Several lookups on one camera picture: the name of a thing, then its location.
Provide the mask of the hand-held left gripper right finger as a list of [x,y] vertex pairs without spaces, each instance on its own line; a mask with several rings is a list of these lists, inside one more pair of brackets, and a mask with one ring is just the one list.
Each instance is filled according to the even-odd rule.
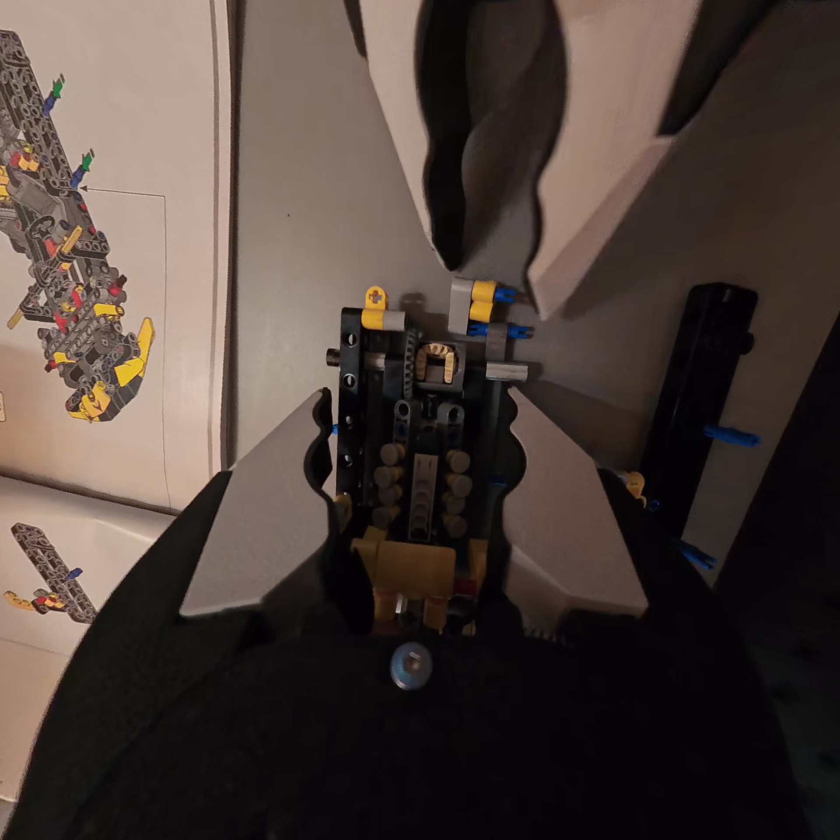
[[648,599],[594,459],[518,388],[508,394],[524,472],[502,503],[507,598],[540,632],[573,612],[642,617]]

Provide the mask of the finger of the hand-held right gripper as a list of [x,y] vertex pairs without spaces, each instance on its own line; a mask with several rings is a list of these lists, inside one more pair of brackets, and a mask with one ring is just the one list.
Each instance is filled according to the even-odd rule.
[[461,2],[358,2],[374,91],[423,231],[461,265]]
[[536,182],[539,240],[528,267],[541,320],[571,299],[673,143],[660,125],[700,2],[553,8],[564,47],[563,115]]

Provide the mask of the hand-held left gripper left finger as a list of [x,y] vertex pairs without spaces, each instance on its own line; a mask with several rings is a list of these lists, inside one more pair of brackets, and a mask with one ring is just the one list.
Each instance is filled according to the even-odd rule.
[[323,489],[332,420],[330,391],[317,390],[237,462],[181,616],[253,613],[273,633],[299,633],[325,608],[370,630],[370,581]]

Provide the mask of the black yellow lego car chassis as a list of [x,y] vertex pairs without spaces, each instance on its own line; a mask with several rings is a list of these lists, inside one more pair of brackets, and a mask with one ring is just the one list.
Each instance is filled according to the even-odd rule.
[[482,336],[450,333],[448,315],[445,331],[425,330],[378,286],[341,312],[327,352],[339,373],[335,504],[376,632],[476,633],[510,471],[503,397],[529,376],[509,358],[510,343],[532,337],[511,305]]

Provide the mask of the black lego beam blue pins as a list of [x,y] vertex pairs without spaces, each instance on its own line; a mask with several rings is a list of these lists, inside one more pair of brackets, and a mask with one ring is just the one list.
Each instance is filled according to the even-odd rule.
[[712,443],[761,443],[759,435],[721,425],[741,357],[753,349],[758,302],[756,291],[722,281],[689,290],[638,468],[647,511],[700,571],[718,562],[685,541],[684,531]]

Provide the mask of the small yellow grey lego connector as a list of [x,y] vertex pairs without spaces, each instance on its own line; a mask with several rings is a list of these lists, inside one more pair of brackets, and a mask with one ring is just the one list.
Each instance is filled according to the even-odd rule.
[[457,335],[487,335],[487,326],[498,307],[509,306],[518,292],[494,280],[452,280],[448,307],[448,331]]

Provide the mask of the open lego instruction booklet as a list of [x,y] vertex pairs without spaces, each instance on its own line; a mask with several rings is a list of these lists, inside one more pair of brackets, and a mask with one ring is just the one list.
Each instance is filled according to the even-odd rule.
[[83,635],[224,464],[226,2],[2,2],[2,803]]

